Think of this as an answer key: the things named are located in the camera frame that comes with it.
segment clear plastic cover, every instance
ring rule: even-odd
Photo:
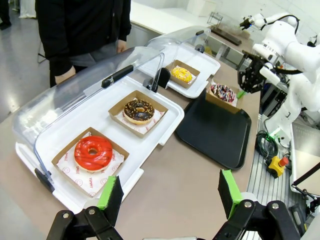
[[[129,76],[130,79],[145,87],[156,84],[159,78],[157,73],[163,65],[163,59],[164,54],[155,49],[134,47],[103,60],[95,66],[88,67],[62,84],[43,92],[19,109],[14,116],[13,131],[19,141],[34,151],[42,170],[47,174],[48,172],[35,148],[39,135],[56,121],[103,91],[103,80],[115,76],[115,73],[123,73],[123,69],[129,70],[120,78],[125,75]],[[140,74],[139,68],[141,66],[148,69],[147,74]]]
[[[186,63],[199,51],[205,52],[210,33],[211,30],[207,27],[191,26],[158,36],[150,40],[146,46],[164,53],[164,67],[174,60]]]

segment red button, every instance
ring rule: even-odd
[[[284,167],[285,165],[287,165],[289,163],[289,160],[287,157],[283,157],[280,161],[279,161],[279,166],[280,167]]]

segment red glazed donut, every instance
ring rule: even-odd
[[[104,137],[87,136],[75,146],[75,162],[83,169],[98,172],[105,169],[112,158],[112,145]]]

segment yellow icing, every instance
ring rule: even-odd
[[[191,73],[187,69],[180,66],[177,66],[174,69],[172,69],[171,74],[175,76],[177,79],[182,80],[186,83],[189,83],[192,80]]]

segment white tray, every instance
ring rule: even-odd
[[[175,52],[168,47],[162,52],[165,56],[163,66],[167,66],[172,62]],[[208,84],[207,79],[210,77],[210,75],[215,75],[220,68],[220,63],[218,61],[204,53],[196,51],[193,47],[187,45],[181,45],[179,47],[176,59],[200,71],[197,79],[188,89],[171,80],[167,84],[167,87],[190,99],[196,99],[199,97],[201,92]]]
[[[168,109],[157,126],[143,138],[114,122],[108,113],[111,107],[135,90],[146,94]],[[93,127],[129,152],[129,157],[122,164],[118,174],[124,199],[143,174],[140,166],[158,144],[164,145],[167,142],[183,118],[184,111],[179,105],[159,93],[146,89],[128,76],[98,92],[38,136],[35,147],[45,167],[51,172],[55,188],[52,194],[74,213],[80,212],[85,203],[92,200],[66,181],[66,177],[53,166],[51,161],[76,136],[88,127]],[[40,169],[35,154],[26,145],[17,143],[16,152],[33,174],[35,168]],[[100,195],[101,191],[94,198],[99,198]]]

